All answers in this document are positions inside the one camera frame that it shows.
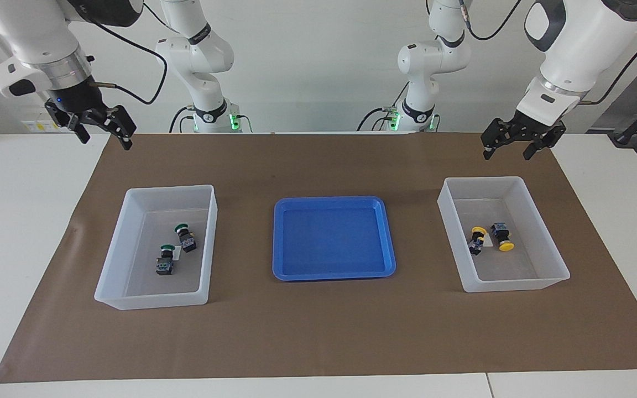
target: brown mat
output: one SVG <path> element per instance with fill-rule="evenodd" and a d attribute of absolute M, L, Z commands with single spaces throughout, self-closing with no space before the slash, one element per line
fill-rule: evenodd
<path fill-rule="evenodd" d="M 109 141 L 0 383 L 637 368 L 635 298 L 552 154 L 525 162 L 523 148 L 485 162 L 477 134 L 140 135 L 128 153 Z M 522 176 L 571 280 L 463 292 L 435 202 L 450 176 Z M 217 190 L 210 303 L 122 312 L 96 302 L 126 190 L 194 184 Z M 276 280 L 276 201 L 344 195 L 386 203 L 396 274 Z"/>

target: yellow cap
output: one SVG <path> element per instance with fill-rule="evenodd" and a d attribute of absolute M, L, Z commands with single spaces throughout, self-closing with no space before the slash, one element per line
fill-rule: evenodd
<path fill-rule="evenodd" d="M 502 242 L 500 244 L 500 251 L 501 252 L 509 252 L 511 250 L 515 249 L 515 244 L 513 244 L 513 242 L 511 241 L 505 241 Z"/>

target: blue plastic tray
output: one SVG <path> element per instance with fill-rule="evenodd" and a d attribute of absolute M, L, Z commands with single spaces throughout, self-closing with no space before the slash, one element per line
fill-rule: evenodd
<path fill-rule="evenodd" d="M 379 197 L 297 197 L 276 204 L 272 271 L 278 279 L 387 277 L 395 267 Z"/>

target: blue object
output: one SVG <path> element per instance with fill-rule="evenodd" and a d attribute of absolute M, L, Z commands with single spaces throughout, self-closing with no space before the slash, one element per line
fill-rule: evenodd
<path fill-rule="evenodd" d="M 297 197 L 275 206 L 272 271 L 280 280 L 387 277 L 395 254 L 379 197 Z"/>

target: white plastic bin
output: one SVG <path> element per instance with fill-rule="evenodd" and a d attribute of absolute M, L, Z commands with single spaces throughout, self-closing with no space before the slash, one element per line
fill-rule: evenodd
<path fill-rule="evenodd" d="M 217 214 L 210 185 L 127 191 L 95 300 L 118 310 L 208 302 Z M 197 249 L 181 252 L 172 275 L 157 275 L 161 245 L 179 245 L 174 228 L 182 223 L 195 235 Z"/>
<path fill-rule="evenodd" d="M 536 290 L 569 279 L 569 270 L 554 244 L 528 187 L 520 177 L 446 179 L 439 209 L 467 292 Z M 471 229 L 490 230 L 505 222 L 515 249 L 484 247 L 471 255 Z"/>

